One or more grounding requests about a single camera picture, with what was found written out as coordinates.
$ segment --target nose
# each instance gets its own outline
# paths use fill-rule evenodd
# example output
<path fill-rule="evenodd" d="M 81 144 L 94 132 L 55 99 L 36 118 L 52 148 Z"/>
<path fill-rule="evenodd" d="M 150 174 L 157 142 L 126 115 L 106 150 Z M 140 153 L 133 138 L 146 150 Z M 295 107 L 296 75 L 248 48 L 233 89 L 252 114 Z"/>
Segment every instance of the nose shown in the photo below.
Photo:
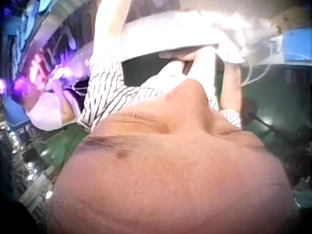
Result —
<path fill-rule="evenodd" d="M 171 133 L 208 130 L 213 113 L 203 86 L 187 79 L 163 97 L 163 118 Z"/>

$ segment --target man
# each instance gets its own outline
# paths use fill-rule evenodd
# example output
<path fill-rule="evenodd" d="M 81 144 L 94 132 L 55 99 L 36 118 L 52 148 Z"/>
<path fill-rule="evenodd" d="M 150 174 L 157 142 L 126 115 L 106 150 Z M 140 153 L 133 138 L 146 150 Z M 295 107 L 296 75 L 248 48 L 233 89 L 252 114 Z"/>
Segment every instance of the man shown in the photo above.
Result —
<path fill-rule="evenodd" d="M 212 47 L 173 56 L 179 60 L 157 76 L 173 79 L 168 92 L 151 88 L 153 81 L 124 86 L 117 50 L 129 6 L 130 0 L 104 0 L 99 7 L 89 90 L 78 121 L 91 133 L 58 177 L 48 232 L 290 230 L 297 209 L 281 163 L 239 129 L 238 66 L 226 65 L 221 113 L 214 110 Z M 181 75 L 181 60 L 194 60 L 188 73 L 193 78 Z"/>
<path fill-rule="evenodd" d="M 60 81 L 53 81 L 54 93 L 38 90 L 25 76 L 14 81 L 12 100 L 20 104 L 32 124 L 44 131 L 60 129 L 75 123 L 82 110 L 82 101 L 74 92 L 63 90 Z"/>

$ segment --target person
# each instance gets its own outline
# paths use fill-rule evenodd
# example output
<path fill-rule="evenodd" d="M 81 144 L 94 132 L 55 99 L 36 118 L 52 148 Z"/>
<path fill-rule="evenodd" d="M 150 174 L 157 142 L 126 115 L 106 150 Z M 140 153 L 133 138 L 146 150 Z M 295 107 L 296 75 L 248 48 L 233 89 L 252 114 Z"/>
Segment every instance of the person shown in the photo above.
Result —
<path fill-rule="evenodd" d="M 63 90 L 59 80 L 53 81 L 53 91 L 49 93 L 39 90 L 22 74 L 13 82 L 11 98 L 24 108 L 35 127 L 53 131 L 75 123 L 84 101 L 84 98 L 73 91 Z"/>
<path fill-rule="evenodd" d="M 90 134 L 56 181 L 48 233 L 290 230 L 298 211 L 283 167 L 237 122 L 239 66 L 225 67 L 221 108 L 229 110 L 231 122 L 213 102 L 211 46 L 172 55 L 178 60 L 142 87 L 124 86 L 117 50 L 129 6 L 130 0 L 99 6 L 89 89 L 78 120 Z M 180 73 L 183 59 L 194 59 L 187 77 Z"/>

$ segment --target striped shirt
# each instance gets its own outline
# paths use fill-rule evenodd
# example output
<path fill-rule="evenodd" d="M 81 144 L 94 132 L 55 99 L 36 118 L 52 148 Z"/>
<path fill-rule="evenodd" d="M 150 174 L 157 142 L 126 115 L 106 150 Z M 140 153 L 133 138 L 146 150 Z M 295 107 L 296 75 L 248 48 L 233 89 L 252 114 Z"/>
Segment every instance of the striped shirt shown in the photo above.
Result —
<path fill-rule="evenodd" d="M 114 42 L 110 48 L 106 47 L 106 53 L 94 50 L 90 59 L 90 81 L 84 109 L 78 119 L 78 124 L 88 132 L 92 132 L 110 114 L 165 93 L 154 88 L 126 86 L 119 48 L 119 44 Z M 219 110 L 216 98 L 210 100 L 210 107 Z M 223 115 L 228 122 L 240 128 L 241 121 L 237 112 L 226 110 Z"/>

